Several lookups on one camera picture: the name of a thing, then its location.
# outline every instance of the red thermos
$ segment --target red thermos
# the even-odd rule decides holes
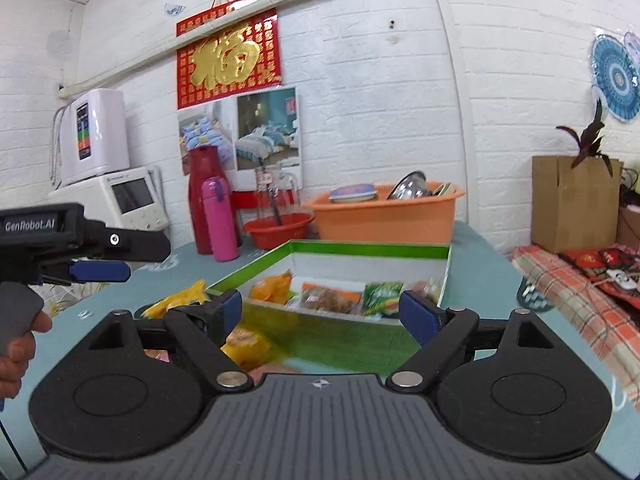
[[[220,165],[218,149],[215,146],[201,146],[188,151],[191,173],[189,175],[189,209],[191,210],[191,223],[193,224],[193,236],[196,241],[198,254],[212,254],[211,241],[209,240],[209,227],[204,215],[202,203],[202,184],[205,180],[218,176],[226,180],[225,172]],[[236,211],[232,207],[232,214],[236,229],[236,238],[239,237]]]

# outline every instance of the human hand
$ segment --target human hand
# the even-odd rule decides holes
[[[31,330],[48,332],[51,326],[51,318],[41,312],[33,321]],[[0,399],[13,399],[18,394],[22,386],[21,379],[35,353],[36,340],[31,332],[9,343],[8,355],[0,357]]]

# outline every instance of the cardboard box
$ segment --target cardboard box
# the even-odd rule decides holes
[[[597,249],[616,241],[622,163],[589,157],[571,169],[572,156],[532,160],[531,241],[552,253]]]
[[[616,242],[640,251],[640,213],[620,208]]]

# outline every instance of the white brick wall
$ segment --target white brick wall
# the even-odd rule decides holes
[[[79,78],[174,36],[165,3],[200,12],[211,0],[89,0]],[[389,28],[394,20],[394,28]],[[446,38],[435,0],[321,0],[278,14],[282,69],[300,97],[305,196],[339,184],[394,182],[416,167],[464,182]],[[175,61],[117,83],[132,163],[157,164],[174,245],[193,239],[180,173]]]
[[[0,0],[0,208],[50,191],[49,129],[58,85],[76,78],[81,4]]]
[[[171,38],[175,18],[211,0],[89,0],[79,55],[84,79]],[[529,241],[530,158],[571,153],[556,124],[591,110],[594,30],[640,30],[640,0],[450,0],[478,151],[480,231],[500,250]],[[389,28],[394,20],[394,28]],[[458,102],[436,0],[318,0],[279,12],[284,80],[300,93],[305,195],[340,184],[393,182],[415,168],[465,182]],[[134,164],[158,164],[174,244],[192,239],[175,139],[175,61],[125,92]],[[606,149],[640,156],[640,121],[607,121]],[[458,201],[465,217],[465,203]]]
[[[529,243],[532,155],[575,153],[593,116],[589,53],[597,28],[640,30],[640,0],[449,0],[471,96],[480,231],[499,250]],[[634,166],[640,121],[605,120],[604,149]]]

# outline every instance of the black circular pad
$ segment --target black circular pad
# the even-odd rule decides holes
[[[513,374],[495,381],[491,396],[505,410],[518,415],[545,415],[566,400],[562,384],[539,374]]]
[[[37,386],[31,423],[45,447],[124,460],[179,440],[202,410],[198,382],[137,349],[72,350]]]
[[[576,356],[537,348],[498,351],[456,368],[436,402],[461,439],[526,462],[594,450],[611,414],[606,387]]]
[[[76,406],[89,415],[124,415],[139,408],[148,397],[144,381],[123,374],[93,377],[78,386]]]

